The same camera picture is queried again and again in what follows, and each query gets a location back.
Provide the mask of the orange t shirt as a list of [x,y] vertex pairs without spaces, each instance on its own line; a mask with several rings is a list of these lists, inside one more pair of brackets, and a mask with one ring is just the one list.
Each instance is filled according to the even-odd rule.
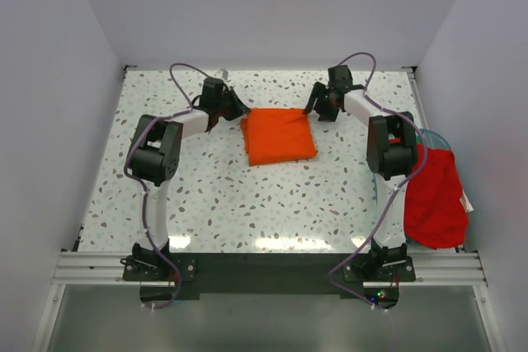
[[250,167],[317,156],[308,115],[302,109],[254,108],[240,126]]

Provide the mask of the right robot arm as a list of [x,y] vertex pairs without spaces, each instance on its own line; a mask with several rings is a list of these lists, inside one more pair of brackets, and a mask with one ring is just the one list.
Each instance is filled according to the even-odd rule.
[[417,131],[413,115],[383,107],[367,94],[367,86],[355,84],[350,69],[328,69],[328,83],[316,82],[304,108],[320,121],[334,122],[341,112],[354,115],[367,127],[366,162],[375,177],[379,220],[370,245],[367,269],[378,280],[392,275],[407,258],[404,234],[408,182],[418,162]]

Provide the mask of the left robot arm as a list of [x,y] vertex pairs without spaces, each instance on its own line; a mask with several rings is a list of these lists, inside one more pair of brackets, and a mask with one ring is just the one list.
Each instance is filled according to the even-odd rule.
[[221,119],[232,121],[250,112],[233,88],[221,79],[208,77],[189,109],[139,118],[124,173],[143,189],[139,240],[132,248],[132,257],[151,279],[163,279],[171,269],[167,194],[179,165],[182,140],[211,131]]

